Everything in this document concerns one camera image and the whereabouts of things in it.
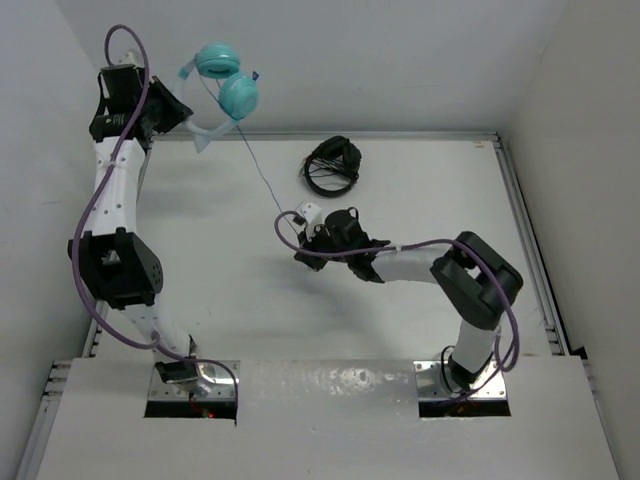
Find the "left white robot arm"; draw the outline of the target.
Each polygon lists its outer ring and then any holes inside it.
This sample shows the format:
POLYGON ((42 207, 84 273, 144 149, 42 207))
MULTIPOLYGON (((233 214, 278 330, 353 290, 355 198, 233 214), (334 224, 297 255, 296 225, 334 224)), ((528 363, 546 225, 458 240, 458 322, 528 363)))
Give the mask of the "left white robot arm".
POLYGON ((170 131, 192 112, 132 63, 102 68, 98 82, 100 100, 89 126, 96 155, 94 195, 68 255, 84 292, 136 328, 160 379, 187 389, 201 378, 192 361, 195 343, 164 305, 163 268, 137 233, 137 205, 154 135, 170 131))

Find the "teal cat-ear headphones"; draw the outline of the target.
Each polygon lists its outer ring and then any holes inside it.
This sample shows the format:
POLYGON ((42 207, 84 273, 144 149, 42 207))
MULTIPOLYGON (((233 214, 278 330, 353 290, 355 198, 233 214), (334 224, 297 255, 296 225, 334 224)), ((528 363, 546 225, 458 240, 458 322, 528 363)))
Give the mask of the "teal cat-ear headphones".
POLYGON ((226 121, 219 127, 205 129, 194 123, 191 119, 193 114, 187 115, 183 125, 192 134, 196 152, 202 153, 213 140, 236 129, 256 109, 259 100, 259 75, 256 72, 248 75, 241 71, 240 57, 231 46, 224 43, 205 45, 178 72, 171 93, 181 103, 184 102, 187 80, 193 72, 198 74, 203 85, 205 79, 216 82, 217 94, 208 87, 205 89, 226 117, 226 121))

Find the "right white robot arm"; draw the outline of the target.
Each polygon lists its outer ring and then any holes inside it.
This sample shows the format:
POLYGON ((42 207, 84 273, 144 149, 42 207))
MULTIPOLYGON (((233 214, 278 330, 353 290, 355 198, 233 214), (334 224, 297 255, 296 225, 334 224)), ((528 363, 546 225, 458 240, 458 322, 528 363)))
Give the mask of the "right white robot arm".
POLYGON ((356 209, 323 215, 312 203, 301 206, 293 221, 301 228, 294 258, 314 271, 334 261, 365 282, 422 282, 441 288, 461 318, 456 344, 441 362, 442 381, 450 392, 469 391, 491 360, 499 370, 514 368, 520 341, 512 306, 524 281, 475 233, 395 245, 370 237, 356 209))

